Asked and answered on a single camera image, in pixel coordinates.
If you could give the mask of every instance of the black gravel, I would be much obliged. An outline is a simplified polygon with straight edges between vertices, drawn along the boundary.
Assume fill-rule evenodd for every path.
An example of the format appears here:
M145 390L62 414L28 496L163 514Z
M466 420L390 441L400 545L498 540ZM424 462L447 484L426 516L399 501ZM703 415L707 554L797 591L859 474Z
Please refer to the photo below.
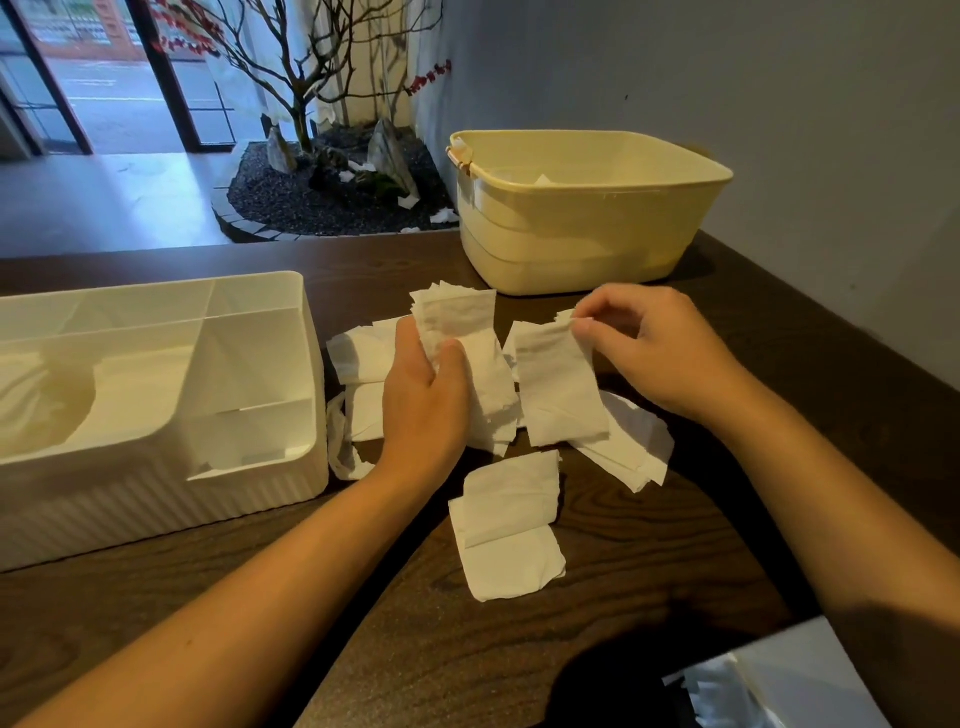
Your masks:
M323 134L321 141L362 164L367 160L372 133L372 126L338 127ZM428 231L456 227L430 223L430 215L444 207L453 208L453 204L423 142L409 129L399 133L403 154L420 191L420 202L413 209L400 207L393 195L377 199L352 182L340 182L339 170L324 171L323 189L312 189L309 182L313 164L301 158L295 174L277 172L267 162L266 142L254 142L247 148L230 185L230 204L247 220L300 235L364 235L400 232L403 228Z

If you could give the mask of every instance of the paper on table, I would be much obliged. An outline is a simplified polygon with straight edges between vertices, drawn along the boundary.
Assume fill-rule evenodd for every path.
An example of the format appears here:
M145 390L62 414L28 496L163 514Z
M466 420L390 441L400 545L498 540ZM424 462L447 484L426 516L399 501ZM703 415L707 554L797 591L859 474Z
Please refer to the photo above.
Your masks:
M560 453L534 452L475 470L464 481L464 546L523 533L557 519Z
M557 517L560 454L505 460L471 473L450 521L470 593L478 601L536 592L565 573L548 523Z
M600 397L608 412L610 434L571 440L570 445L634 493L651 480L662 485L673 452L666 423L612 392L601 392Z
M503 441L494 437L491 422L501 426L495 416L514 407L518 397L510 366L493 332L496 291L475 291L441 282L427 290L414 291L410 296L414 300L412 311L423 350L434 366L440 345L446 339L458 339L467 354L474 398L471 440L500 442L500 449L505 450Z
M341 480L359 480L373 470L373 464L360 459L347 434L346 398L347 393L341 392L326 406L326 454L334 475Z
M467 586L477 601L532 594L566 573L566 560L548 525L467 547L457 532L463 522L461 497L450 501L450 520Z
M352 328L326 342L337 378L344 385L386 379L394 366L395 346L396 325Z
M383 385L375 381L347 388L347 431L353 442L383 439Z
M590 354L573 338L570 322L517 322L515 327L520 402L530 445L607 434L607 410Z

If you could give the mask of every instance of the hand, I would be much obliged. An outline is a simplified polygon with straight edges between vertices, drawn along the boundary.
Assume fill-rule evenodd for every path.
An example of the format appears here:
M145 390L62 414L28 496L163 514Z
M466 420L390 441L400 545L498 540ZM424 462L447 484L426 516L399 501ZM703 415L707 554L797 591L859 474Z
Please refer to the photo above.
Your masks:
M580 301L573 318L574 335L641 395L701 424L741 404L745 387L756 383L693 301L673 288L610 283Z
M470 388L459 341L441 345L440 370L423 352L413 317L396 325L396 356L383 389L383 455L377 468L439 488L467 445Z

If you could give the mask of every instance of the white wall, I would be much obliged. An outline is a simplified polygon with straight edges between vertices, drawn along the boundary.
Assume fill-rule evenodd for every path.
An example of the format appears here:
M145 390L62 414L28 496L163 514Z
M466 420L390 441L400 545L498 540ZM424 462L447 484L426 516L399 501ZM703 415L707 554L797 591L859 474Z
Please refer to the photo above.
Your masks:
M706 147L736 175L707 231L960 388L958 27L956 0L445 0L417 126L447 175L461 129Z

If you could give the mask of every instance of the ribbed plastic side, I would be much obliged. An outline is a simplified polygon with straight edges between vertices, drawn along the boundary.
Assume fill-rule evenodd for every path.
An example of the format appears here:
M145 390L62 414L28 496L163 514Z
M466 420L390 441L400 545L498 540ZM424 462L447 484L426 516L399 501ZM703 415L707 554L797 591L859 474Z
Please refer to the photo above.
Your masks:
M154 464L75 495L32 503L0 516L0 571L309 500L327 482L325 460L316 452L201 483L177 480Z

